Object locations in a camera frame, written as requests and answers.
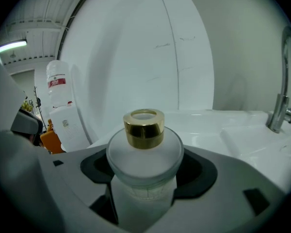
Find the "white curved panel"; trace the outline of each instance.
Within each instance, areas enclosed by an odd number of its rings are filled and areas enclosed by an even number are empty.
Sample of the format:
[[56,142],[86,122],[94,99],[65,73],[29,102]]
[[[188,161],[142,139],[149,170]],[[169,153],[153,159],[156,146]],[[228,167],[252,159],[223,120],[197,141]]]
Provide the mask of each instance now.
[[172,32],[162,0],[87,0],[69,29],[61,60],[97,140],[142,107],[178,108]]
[[212,109],[213,62],[207,32],[192,0],[163,0],[170,18],[179,74],[179,109]]

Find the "gold cap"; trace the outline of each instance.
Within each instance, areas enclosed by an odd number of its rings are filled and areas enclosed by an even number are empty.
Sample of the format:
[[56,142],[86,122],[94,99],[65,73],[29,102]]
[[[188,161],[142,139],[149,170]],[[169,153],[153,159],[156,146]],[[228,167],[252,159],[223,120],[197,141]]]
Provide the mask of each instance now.
[[164,138],[164,113],[154,109],[135,110],[124,116],[127,140],[137,149],[156,147]]

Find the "water bottle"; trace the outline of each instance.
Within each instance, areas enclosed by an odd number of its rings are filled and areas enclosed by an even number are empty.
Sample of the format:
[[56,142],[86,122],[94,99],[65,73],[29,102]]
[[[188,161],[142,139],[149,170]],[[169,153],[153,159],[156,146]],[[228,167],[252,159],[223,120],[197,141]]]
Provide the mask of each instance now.
[[53,60],[47,66],[48,95],[54,108],[71,103],[71,87],[67,62]]

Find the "orange object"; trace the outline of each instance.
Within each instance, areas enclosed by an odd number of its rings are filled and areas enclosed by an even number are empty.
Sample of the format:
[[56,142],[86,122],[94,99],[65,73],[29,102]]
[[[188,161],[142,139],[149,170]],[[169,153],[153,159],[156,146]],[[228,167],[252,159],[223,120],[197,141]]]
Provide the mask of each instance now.
[[53,124],[51,119],[48,120],[48,129],[47,132],[40,135],[40,139],[44,145],[44,147],[51,151],[53,154],[56,153],[65,153],[65,151],[62,150],[61,148],[61,142],[57,136],[57,134],[55,134],[54,130],[53,130]]

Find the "black rubber pad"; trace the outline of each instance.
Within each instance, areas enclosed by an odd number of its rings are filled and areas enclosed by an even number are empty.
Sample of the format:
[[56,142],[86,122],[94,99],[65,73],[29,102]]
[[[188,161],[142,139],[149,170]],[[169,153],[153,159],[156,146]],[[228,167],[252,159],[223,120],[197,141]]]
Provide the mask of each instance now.
[[110,183],[114,173],[108,163],[106,149],[103,149],[81,162],[81,171],[92,182],[97,184]]
[[263,212],[270,205],[267,199],[257,188],[245,190],[243,193],[250,203],[256,216]]
[[118,225],[118,218],[113,203],[110,184],[107,185],[105,195],[100,196],[89,208],[102,218]]
[[53,161],[53,163],[54,163],[55,166],[59,166],[59,165],[61,165],[61,164],[64,164],[64,163],[63,163],[62,161],[60,161],[60,160]]
[[215,165],[187,149],[176,174],[177,188],[173,202],[178,199],[196,199],[207,192],[215,183],[218,171]]

